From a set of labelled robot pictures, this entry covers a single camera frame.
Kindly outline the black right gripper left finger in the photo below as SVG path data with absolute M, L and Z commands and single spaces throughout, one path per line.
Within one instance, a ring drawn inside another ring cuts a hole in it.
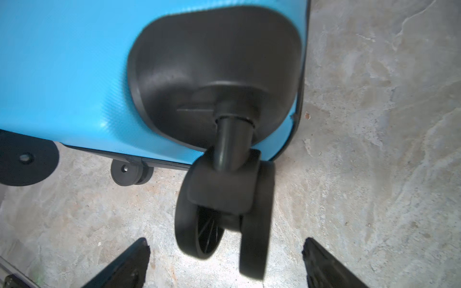
M 139 238 L 83 288 L 142 288 L 150 253 L 146 238 Z

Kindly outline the blue suitcase black lining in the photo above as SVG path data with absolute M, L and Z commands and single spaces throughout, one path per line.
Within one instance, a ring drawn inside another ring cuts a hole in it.
M 112 159 L 120 186 L 187 173 L 180 250 L 241 234 L 265 275 L 274 161 L 301 116 L 309 1 L 2 1 L 1 183 L 56 169 L 61 143 Z

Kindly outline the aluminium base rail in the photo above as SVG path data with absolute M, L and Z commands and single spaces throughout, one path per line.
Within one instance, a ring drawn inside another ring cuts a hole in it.
M 1 258 L 1 288 L 39 288 L 39 286 L 10 264 Z

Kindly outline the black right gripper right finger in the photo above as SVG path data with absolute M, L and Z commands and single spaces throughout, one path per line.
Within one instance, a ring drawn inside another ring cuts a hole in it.
M 368 288 L 314 238 L 303 246 L 308 288 Z

